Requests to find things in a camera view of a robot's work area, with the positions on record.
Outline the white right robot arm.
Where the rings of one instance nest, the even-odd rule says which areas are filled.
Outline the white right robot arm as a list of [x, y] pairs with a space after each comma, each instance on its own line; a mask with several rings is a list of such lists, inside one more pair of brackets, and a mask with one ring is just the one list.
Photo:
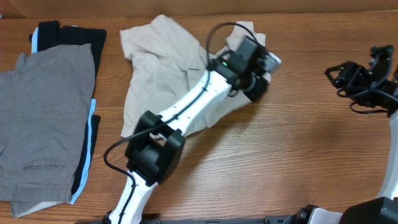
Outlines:
[[374, 196], [341, 212], [308, 204], [283, 217], [281, 223], [397, 223], [397, 69], [393, 54], [392, 45], [373, 45], [368, 65], [347, 61], [325, 70], [337, 95], [351, 101], [351, 111], [387, 117], [389, 148]]

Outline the beige shorts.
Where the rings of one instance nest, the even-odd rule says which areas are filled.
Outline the beige shorts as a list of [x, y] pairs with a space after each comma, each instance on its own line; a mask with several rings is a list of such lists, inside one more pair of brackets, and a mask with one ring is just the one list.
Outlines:
[[121, 131], [126, 138], [146, 111], [158, 114], [185, 96], [203, 76], [210, 55], [189, 31], [165, 15], [121, 30], [120, 37], [124, 56], [133, 66]]

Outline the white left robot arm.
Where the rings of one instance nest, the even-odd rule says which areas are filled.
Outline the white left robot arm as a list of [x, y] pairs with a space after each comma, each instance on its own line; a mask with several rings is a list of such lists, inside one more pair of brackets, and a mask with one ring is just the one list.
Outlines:
[[133, 135], [110, 146], [127, 143], [127, 169], [122, 171], [127, 181], [116, 208], [102, 223], [140, 223], [153, 190], [177, 167], [193, 126], [230, 98], [233, 90], [257, 101], [269, 85], [266, 75], [281, 65], [280, 58], [267, 50], [228, 50], [225, 54], [228, 59], [208, 60], [201, 80], [181, 100], [159, 114], [145, 112]]

